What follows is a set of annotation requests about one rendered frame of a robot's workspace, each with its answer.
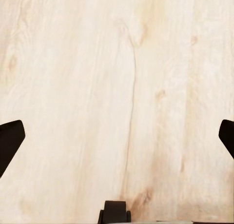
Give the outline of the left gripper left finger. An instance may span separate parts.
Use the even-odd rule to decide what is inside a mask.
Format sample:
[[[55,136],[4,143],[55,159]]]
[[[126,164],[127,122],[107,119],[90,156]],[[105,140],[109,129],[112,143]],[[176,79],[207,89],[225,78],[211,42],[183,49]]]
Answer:
[[[25,139],[21,120],[0,125],[0,178]]]

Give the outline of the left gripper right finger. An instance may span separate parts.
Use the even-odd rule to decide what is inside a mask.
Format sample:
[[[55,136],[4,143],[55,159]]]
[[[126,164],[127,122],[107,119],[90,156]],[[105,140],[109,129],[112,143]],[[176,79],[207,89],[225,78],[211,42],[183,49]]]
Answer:
[[[218,137],[234,159],[234,122],[222,120]]]

